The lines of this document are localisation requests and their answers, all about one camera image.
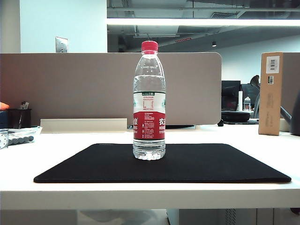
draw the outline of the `black mouse pad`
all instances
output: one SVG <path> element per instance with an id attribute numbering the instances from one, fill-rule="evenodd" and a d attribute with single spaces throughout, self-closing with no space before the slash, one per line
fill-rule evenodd
<path id="1" fill-rule="evenodd" d="M 132 144 L 94 144 L 34 178 L 38 183 L 252 183 L 291 178 L 227 144 L 167 144 L 160 160 L 136 159 Z"/>

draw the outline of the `fluorescent light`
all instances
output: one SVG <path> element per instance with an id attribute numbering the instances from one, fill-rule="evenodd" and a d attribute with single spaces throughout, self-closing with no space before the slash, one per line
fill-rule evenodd
<path id="1" fill-rule="evenodd" d="M 300 20 L 242 20 L 242 19 L 144 19 L 107 18 L 107 25 L 148 26 L 300 26 Z"/>

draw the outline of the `water bottle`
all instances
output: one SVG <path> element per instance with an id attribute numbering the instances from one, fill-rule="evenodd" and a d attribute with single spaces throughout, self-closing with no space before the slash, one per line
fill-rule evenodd
<path id="1" fill-rule="evenodd" d="M 244 100 L 244 110 L 245 111 L 250 111 L 251 110 L 251 100 L 248 96 Z"/>
<path id="2" fill-rule="evenodd" d="M 142 43 L 133 81 L 133 154 L 156 160 L 165 155 L 165 76 L 155 41 Z"/>

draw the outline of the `black monitor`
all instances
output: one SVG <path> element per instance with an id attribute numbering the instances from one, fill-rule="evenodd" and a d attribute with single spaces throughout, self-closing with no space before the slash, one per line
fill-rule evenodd
<path id="1" fill-rule="evenodd" d="M 240 81 L 222 81 L 222 111 L 236 111 L 239 103 Z"/>
<path id="2" fill-rule="evenodd" d="M 256 87 L 251 86 L 251 84 L 249 83 L 241 84 L 241 90 L 243 91 L 243 101 L 246 97 L 249 97 L 251 102 L 251 108 L 253 109 L 256 97 L 259 94 L 259 90 Z"/>

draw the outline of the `white desk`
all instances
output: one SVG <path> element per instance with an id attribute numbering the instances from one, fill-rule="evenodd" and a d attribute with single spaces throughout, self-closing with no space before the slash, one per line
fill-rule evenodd
<path id="1" fill-rule="evenodd" d="M 280 136 L 258 135 L 257 130 L 257 125 L 215 125 L 201 126 L 201 129 L 196 130 L 167 130 L 166 143 L 227 143 L 290 176 L 291 183 L 39 184 L 33 182 L 35 176 L 91 144 L 132 143 L 133 139 L 130 130 L 109 134 L 41 134 L 35 143 L 0 150 L 0 208 L 90 210 L 300 207 L 300 137 L 285 132 L 281 132 Z"/>

